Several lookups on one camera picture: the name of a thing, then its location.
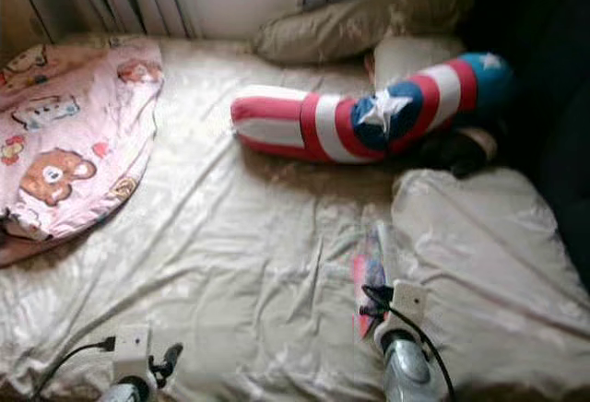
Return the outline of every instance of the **pillow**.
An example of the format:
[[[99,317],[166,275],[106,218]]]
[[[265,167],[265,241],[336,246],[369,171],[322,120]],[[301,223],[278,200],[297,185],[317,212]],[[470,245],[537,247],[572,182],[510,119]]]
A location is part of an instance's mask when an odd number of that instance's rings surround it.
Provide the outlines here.
[[[428,290],[422,328],[459,398],[470,385],[521,384],[550,400],[585,387],[579,400],[590,400],[590,299],[533,185],[506,169],[462,182],[410,171],[395,189],[385,274]]]
[[[454,36],[388,37],[375,47],[368,70],[379,91],[464,51],[463,43]]]
[[[253,38],[253,50],[283,64],[353,56],[383,37],[454,31],[472,0],[347,0],[273,19]]]
[[[499,56],[466,53],[360,99],[248,86],[231,104],[231,120],[241,142],[257,151],[364,164],[399,155],[429,132],[497,117],[512,85]]]

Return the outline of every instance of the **colorful cloth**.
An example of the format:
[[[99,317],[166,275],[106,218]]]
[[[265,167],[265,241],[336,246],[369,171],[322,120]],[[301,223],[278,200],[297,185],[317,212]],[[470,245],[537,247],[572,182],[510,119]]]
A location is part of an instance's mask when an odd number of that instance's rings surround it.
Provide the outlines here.
[[[367,336],[373,324],[381,322],[378,317],[377,305],[369,299],[362,290],[363,285],[382,287],[386,285],[385,270],[383,266],[384,251],[386,249],[384,233],[385,223],[377,221],[368,230],[364,240],[359,244],[358,251],[352,259],[352,282],[354,284],[354,299],[357,312],[355,321],[361,337]],[[372,314],[360,314],[360,308],[364,307]]]
[[[163,75],[145,39],[39,45],[0,73],[1,266],[102,221],[134,192]]]
[[[231,118],[240,140],[255,150],[369,163],[433,130],[498,117],[512,87],[513,72],[499,56],[467,53],[359,100],[250,86],[232,103]]]

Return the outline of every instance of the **cartoon bear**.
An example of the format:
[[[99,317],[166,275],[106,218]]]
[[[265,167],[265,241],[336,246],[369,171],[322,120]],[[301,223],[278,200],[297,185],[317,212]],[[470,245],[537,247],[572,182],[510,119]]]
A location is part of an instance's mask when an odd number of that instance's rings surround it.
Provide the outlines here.
[[[39,44],[31,47],[10,61],[5,67],[5,73],[25,73],[34,66],[43,67],[44,65],[47,65],[47,53],[45,46]]]
[[[158,63],[131,59],[119,65],[117,75],[123,82],[159,82],[162,70]]]
[[[48,96],[21,104],[12,118],[23,124],[26,130],[36,131],[58,119],[74,116],[80,111],[73,96]]]
[[[72,194],[73,181],[89,179],[96,174],[95,165],[73,151],[55,148],[41,153],[20,181],[29,195],[55,207]]]

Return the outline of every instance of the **captain america bolster pillow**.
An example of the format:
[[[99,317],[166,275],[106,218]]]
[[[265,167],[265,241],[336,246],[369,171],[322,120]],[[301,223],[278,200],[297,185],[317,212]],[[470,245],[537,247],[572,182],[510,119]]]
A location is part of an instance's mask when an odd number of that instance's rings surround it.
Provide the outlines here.
[[[398,155],[429,132],[496,119],[512,85],[513,71],[499,56],[467,53],[360,99],[248,86],[231,119],[254,150],[363,164]]]

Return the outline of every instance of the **white star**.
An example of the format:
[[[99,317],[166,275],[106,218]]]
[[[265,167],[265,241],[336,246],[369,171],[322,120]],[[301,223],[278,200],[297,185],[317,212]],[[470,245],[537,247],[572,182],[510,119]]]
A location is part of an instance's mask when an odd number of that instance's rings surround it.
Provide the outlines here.
[[[359,120],[361,124],[379,125],[385,136],[389,136],[391,117],[406,107],[413,99],[407,96],[391,97],[387,90],[375,93],[372,108]]]
[[[495,54],[492,54],[492,53],[486,53],[485,56],[481,56],[479,58],[479,61],[481,61],[483,63],[484,70],[488,70],[488,67],[491,67],[491,68],[502,67],[502,63],[500,62],[500,59],[498,59],[498,56],[496,56]]]

